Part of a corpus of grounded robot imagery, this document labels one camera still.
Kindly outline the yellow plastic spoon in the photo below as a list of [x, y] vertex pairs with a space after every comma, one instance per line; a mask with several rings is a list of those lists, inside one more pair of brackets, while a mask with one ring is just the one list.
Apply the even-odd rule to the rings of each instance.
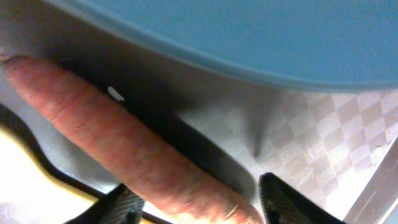
[[30, 146], [1, 126], [1, 223], [65, 223], [98, 199], [51, 176]]

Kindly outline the orange carrot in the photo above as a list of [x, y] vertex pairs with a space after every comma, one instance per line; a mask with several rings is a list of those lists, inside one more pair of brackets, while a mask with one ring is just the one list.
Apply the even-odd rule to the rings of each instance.
[[175, 223], [262, 223], [242, 196], [92, 84], [47, 60], [2, 64], [13, 89], [67, 139]]

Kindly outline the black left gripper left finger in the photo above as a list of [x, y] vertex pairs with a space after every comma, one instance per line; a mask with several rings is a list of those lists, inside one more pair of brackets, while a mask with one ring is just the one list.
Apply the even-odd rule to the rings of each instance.
[[121, 184], [65, 224], [137, 224], [145, 201]]

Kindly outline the dark blue plate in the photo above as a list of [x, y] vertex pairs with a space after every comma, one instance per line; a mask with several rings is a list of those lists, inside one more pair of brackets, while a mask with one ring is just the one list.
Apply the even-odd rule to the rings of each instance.
[[228, 77], [285, 88], [397, 86], [396, 1], [55, 0], [133, 44]]

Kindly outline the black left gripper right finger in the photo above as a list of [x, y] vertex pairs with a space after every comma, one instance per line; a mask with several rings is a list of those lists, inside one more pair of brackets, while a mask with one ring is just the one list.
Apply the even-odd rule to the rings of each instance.
[[261, 175], [259, 195], [268, 224], [344, 224], [271, 172]]

